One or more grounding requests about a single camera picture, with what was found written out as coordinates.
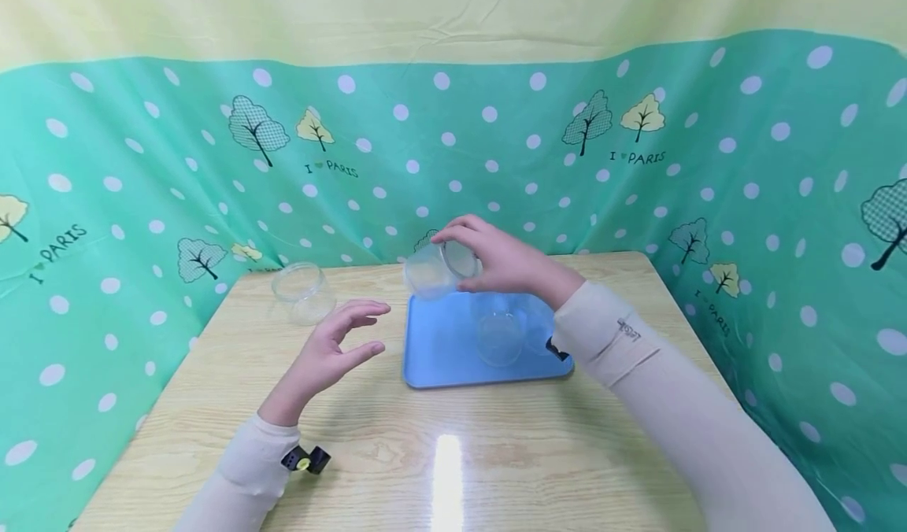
sleeve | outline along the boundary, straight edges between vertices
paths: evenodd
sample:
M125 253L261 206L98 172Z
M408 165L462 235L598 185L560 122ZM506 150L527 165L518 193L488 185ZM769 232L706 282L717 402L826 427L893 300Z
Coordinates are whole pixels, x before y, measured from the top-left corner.
M214 474L193 498L175 532L258 532L283 496L291 473L280 461L299 443L297 428L257 414L239 427Z
M762 429L607 287L555 315L554 345L610 388L692 489L711 531L834 531Z

blue tray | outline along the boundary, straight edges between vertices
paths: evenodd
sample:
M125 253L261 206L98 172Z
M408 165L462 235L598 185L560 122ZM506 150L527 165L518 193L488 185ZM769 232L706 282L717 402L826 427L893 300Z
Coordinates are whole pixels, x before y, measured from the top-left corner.
M569 375L573 359L561 361L545 349L553 312L524 318L527 339L520 357L506 367L479 358L472 294L454 293L435 301L411 297L406 313L402 378L414 389L493 382L531 381Z

tree print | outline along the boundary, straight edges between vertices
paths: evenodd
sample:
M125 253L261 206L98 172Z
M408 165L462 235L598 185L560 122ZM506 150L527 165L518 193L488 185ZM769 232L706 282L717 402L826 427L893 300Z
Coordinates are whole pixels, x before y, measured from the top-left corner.
M683 250L683 259L681 264L687 262L687 258L694 263L709 263L709 246L705 244L705 218L699 217L698 220L691 223L684 223L682 226L671 231L668 240Z
M257 150L265 158L268 166L273 167L268 152L284 148L289 136L283 125L271 119L268 111L256 105L245 95L233 98L233 113L229 116L229 131L233 140L249 150Z
M879 187L860 210L869 232L888 243L882 256L870 264L872 270L882 270L896 248L907 253L907 179Z
M665 116L658 110L658 101L654 93L645 96L639 104L634 105L620 118L620 126L636 131L636 140L645 132L655 132L665 125Z
M586 103L586 107L565 128L561 139L565 144L583 144L579 155L586 154L586 141L601 137L611 128L611 112L608 110L608 98L602 90L596 91Z
M222 246L211 245L201 239L182 238L176 247L179 251L177 264L180 278L185 283L195 282L206 273L217 280L214 268L227 256L227 251Z
M300 139L317 140L318 144L321 144L322 152L328 151L328 149L324 148L324 145L334 144L334 137L331 136L331 132L324 128L321 120L318 120L311 109L305 110L305 115L302 116L302 120L296 126L296 134Z
M16 196L0 196L0 243L10 235L16 235L23 243L28 243L28 238L16 226L28 212L28 204Z
M718 282L718 287L715 291L715 294L719 294L722 290L727 292L727 294L736 298L740 294L740 275L736 271L736 264L727 263L727 264L712 264L712 267L709 269L712 276L715 277L716 282Z

wooden table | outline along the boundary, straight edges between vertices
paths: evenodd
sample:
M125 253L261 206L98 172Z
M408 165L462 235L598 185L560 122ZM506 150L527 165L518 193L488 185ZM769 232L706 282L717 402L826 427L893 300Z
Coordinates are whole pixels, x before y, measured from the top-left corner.
M727 391L642 254L559 259L607 282ZM351 338L380 339L387 352L305 410L304 447L333 460L318 477L293 474L264 530L703 530L686 485L597 383L577 372L412 390L401 379L400 265L326 274L339 301L393 307ZM76 532L171 530L309 334L269 317L270 279L248 275L233 287Z

polka dot fabric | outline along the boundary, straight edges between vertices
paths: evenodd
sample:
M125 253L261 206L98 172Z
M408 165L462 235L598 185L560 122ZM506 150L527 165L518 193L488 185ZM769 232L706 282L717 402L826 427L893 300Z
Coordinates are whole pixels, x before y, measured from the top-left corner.
M581 66L1 74L0 530L65 530L239 276L399 262L462 212L646 254L837 527L896 530L906 76L797 31Z

